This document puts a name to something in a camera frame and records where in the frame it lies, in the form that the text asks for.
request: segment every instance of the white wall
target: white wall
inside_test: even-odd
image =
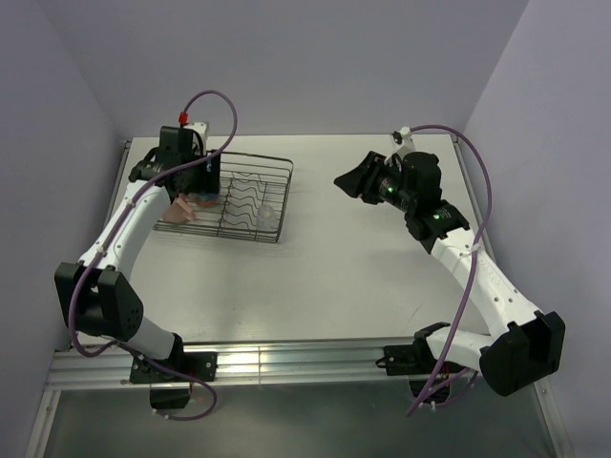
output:
[[[467,128],[492,172],[499,264],[566,321],[551,380],[580,457],[611,449],[609,18],[607,0],[531,0]]]
[[[465,126],[527,0],[39,0],[122,134],[192,93],[229,94],[241,134]],[[194,107],[226,132],[222,103]]]
[[[40,7],[0,7],[0,455],[12,458],[67,341],[53,272],[99,231],[119,143]]]

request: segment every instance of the dish rack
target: dish rack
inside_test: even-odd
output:
[[[289,159],[224,152],[221,155],[221,191],[216,204],[199,207],[189,202],[195,212],[194,220],[184,223],[160,220],[154,229],[275,243],[283,229],[292,175],[293,162]],[[257,228],[260,209],[275,219],[263,230]]]

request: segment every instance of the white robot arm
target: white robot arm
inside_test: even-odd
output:
[[[493,260],[473,246],[474,232],[460,212],[441,199],[441,171],[435,155],[415,151],[409,128],[392,134],[388,157],[370,152],[354,170],[334,183],[352,198],[388,202],[405,214],[410,234],[467,287],[473,251],[477,264],[470,298],[489,334],[457,330],[446,361],[480,371],[491,388],[507,396],[558,370],[564,322],[556,312],[544,315],[521,295]],[[389,375],[432,371],[450,334],[436,323],[415,335],[384,367]]]
[[[63,262],[55,272],[55,284],[66,324],[70,300],[76,282],[96,256],[95,266],[85,291],[78,297],[76,329],[128,344],[147,357],[168,362],[178,367],[182,360],[180,336],[157,326],[144,316],[144,310],[129,279],[136,258],[151,229],[179,194],[189,192],[218,192],[220,160],[178,173],[147,189],[134,203],[134,196],[163,170],[197,160],[206,155],[208,124],[192,123],[180,128],[163,127],[159,147],[138,163],[130,174],[124,197],[98,239],[78,263]],[[132,211],[121,223],[114,240],[106,250],[104,240],[109,237],[126,207]]]

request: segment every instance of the red connector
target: red connector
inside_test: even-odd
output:
[[[180,114],[179,114],[179,124],[180,124],[180,127],[183,127],[184,125],[186,125],[188,118],[189,118],[189,115],[187,113],[180,112]]]

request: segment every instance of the purple cable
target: purple cable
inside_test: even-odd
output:
[[[444,401],[443,403],[437,404],[436,406],[445,407],[449,404],[452,404],[458,401],[465,394],[467,394],[467,392],[469,391],[469,388],[471,388],[471,386],[475,383],[476,378],[477,378],[477,371],[474,371],[474,375],[471,376],[471,379],[469,379],[469,382],[467,382],[467,384],[458,392],[458,394],[456,394],[455,396],[452,396],[452,398],[450,398],[448,401]]]
[[[479,151],[475,148],[472,142],[467,137],[465,137],[462,133],[458,132],[456,129],[453,129],[452,127],[444,126],[441,124],[425,124],[422,126],[414,127],[411,129],[411,131],[418,132],[418,131],[425,131],[429,129],[450,132],[451,134],[456,135],[458,138],[464,141],[467,144],[467,146],[469,146],[471,151],[473,152],[475,159],[479,163],[479,167],[481,168],[482,174],[484,175],[484,180],[486,182],[486,194],[488,197],[488,204],[486,206],[486,213],[484,214],[481,224],[479,228],[477,229],[477,231],[475,232],[474,243],[473,243],[473,245],[475,245],[476,243],[480,241],[481,236],[484,230],[486,229],[486,226],[488,225],[488,221],[490,220],[490,214],[493,211],[493,188],[490,183],[490,176],[488,175],[488,169],[486,169],[484,160],[482,159]],[[471,254],[471,269],[469,270],[469,277],[467,279],[467,284],[465,285],[465,292],[462,295],[460,304],[458,305],[458,309],[456,310],[456,315],[454,316],[454,320],[452,321],[452,325],[450,326],[450,331],[448,332],[448,339],[446,340],[446,342],[443,345],[441,353],[439,354],[439,358],[437,359],[437,363],[435,364],[432,370],[431,376],[425,383],[424,387],[422,388],[422,391],[420,391],[420,394],[418,394],[416,399],[413,401],[413,404],[411,404],[410,408],[408,409],[408,413],[407,413],[408,417],[410,417],[414,413],[414,411],[418,409],[418,406],[420,406],[420,404],[422,404],[432,394],[430,392],[432,384],[435,382],[437,375],[441,371],[441,367],[443,366],[443,363],[445,363],[446,361],[446,356],[448,356],[448,352],[450,351],[452,340],[454,338],[454,335],[456,334],[456,331],[458,330],[458,324],[460,323],[460,319],[462,318],[465,308],[467,307],[467,301],[469,300],[469,295],[471,294],[471,290],[474,286],[476,270],[477,270],[477,252],[473,251]],[[450,378],[450,381],[455,380],[455,378],[456,376]]]
[[[448,386],[449,384],[454,383],[456,380],[458,380],[460,377],[462,377],[463,375],[467,375],[467,373],[470,371],[470,369],[468,367],[465,367],[464,369],[462,369],[460,372],[455,373],[454,375],[452,375],[452,377],[450,377],[448,380],[444,380],[442,383],[440,383],[439,385],[435,385],[433,388],[431,388],[431,390],[429,390],[429,392],[427,393],[427,397],[432,396],[433,394],[435,394],[437,391],[439,391],[441,388],[445,388],[446,386]]]
[[[138,189],[137,192],[132,197],[133,205],[126,205],[125,206],[125,208],[121,212],[121,215],[116,220],[115,225],[110,230],[110,232],[108,234],[108,237],[102,242],[101,249],[100,249],[101,252],[105,253],[108,250],[109,246],[113,243],[113,240],[115,240],[116,235],[120,231],[121,226],[123,225],[123,223],[125,222],[125,220],[129,216],[129,214],[132,212],[132,210],[136,207],[136,203],[138,202],[138,200],[142,197],[142,195],[144,193],[146,193],[146,191],[148,191],[153,185],[155,185],[155,183],[157,181],[159,181],[160,179],[164,179],[166,177],[169,177],[170,175],[175,174],[176,172],[181,172],[183,170],[190,169],[191,167],[197,167],[198,165],[202,165],[204,162],[207,162],[207,161],[213,159],[214,157],[220,155],[224,151],[224,149],[229,145],[229,143],[231,143],[231,140],[233,140],[233,137],[235,136],[236,131],[238,130],[238,112],[236,111],[236,107],[233,104],[233,102],[225,94],[223,94],[223,93],[221,93],[219,91],[215,91],[215,90],[201,91],[200,93],[197,93],[196,95],[194,95],[191,98],[191,100],[189,100],[189,102],[185,106],[183,112],[187,113],[187,111],[189,110],[189,107],[191,107],[193,102],[195,102],[198,98],[200,98],[200,97],[202,97],[204,95],[208,95],[208,94],[219,96],[225,102],[227,102],[227,105],[229,105],[229,108],[231,109],[231,114],[233,115],[233,127],[231,128],[231,133],[229,134],[229,137],[225,140],[225,142],[221,145],[221,147],[218,150],[216,150],[214,153],[212,153],[211,155],[204,156],[204,157],[202,157],[200,159],[197,159],[197,160],[194,160],[192,162],[188,162],[186,164],[182,164],[182,165],[179,165],[179,166],[174,167],[172,169],[166,170],[165,172],[162,172],[162,173],[158,174],[157,176],[149,179],[146,183],[144,183],[142,185],[142,187],[140,189]],[[92,259],[91,263],[85,268],[85,271],[83,272],[83,274],[80,276],[80,278],[76,282],[76,286],[74,287],[73,295],[70,298],[70,307],[69,307],[69,311],[68,311],[68,330],[69,330],[69,333],[70,333],[70,339],[71,339],[71,341],[72,341],[72,343],[74,345],[74,348],[76,348],[76,350],[81,355],[83,355],[83,356],[85,356],[87,358],[93,358],[95,356],[98,356],[101,353],[103,353],[104,351],[106,351],[108,348],[110,348],[112,345],[116,344],[116,341],[110,341],[110,342],[102,345],[96,351],[90,352],[78,340],[78,335],[76,334],[76,326],[74,324],[75,323],[75,319],[76,319],[76,307],[77,307],[77,303],[78,303],[78,296],[80,295],[80,292],[83,289],[83,286],[85,285],[85,282],[87,281],[87,279],[89,278],[89,276],[91,275],[91,273],[95,269],[95,267],[99,264],[101,259],[102,259],[102,253],[98,252],[94,256],[94,258]],[[120,346],[123,347],[124,349],[130,348],[128,345],[125,345],[123,343]],[[173,420],[181,420],[181,421],[185,421],[185,420],[197,420],[197,419],[207,415],[208,413],[210,413],[210,411],[212,411],[212,408],[214,408],[214,405],[217,402],[217,395],[214,392],[214,389],[210,385],[206,384],[205,382],[203,382],[201,380],[196,379],[195,377],[191,377],[191,376],[186,375],[186,374],[181,374],[181,373],[179,373],[177,371],[174,371],[172,369],[168,369],[167,367],[163,367],[162,365],[154,362],[153,360],[150,360],[146,356],[144,356],[144,358],[149,362],[149,364],[151,364],[152,366],[154,366],[158,370],[162,370],[162,371],[164,371],[164,372],[166,372],[168,374],[174,375],[176,377],[180,377],[180,378],[182,378],[184,380],[187,380],[187,381],[190,381],[190,382],[193,382],[193,383],[197,383],[197,384],[203,385],[206,389],[208,389],[210,392],[213,393],[213,398],[214,398],[213,405],[212,405],[211,408],[206,410],[204,412],[204,414],[196,415],[194,417],[176,417],[176,418],[172,418]]]

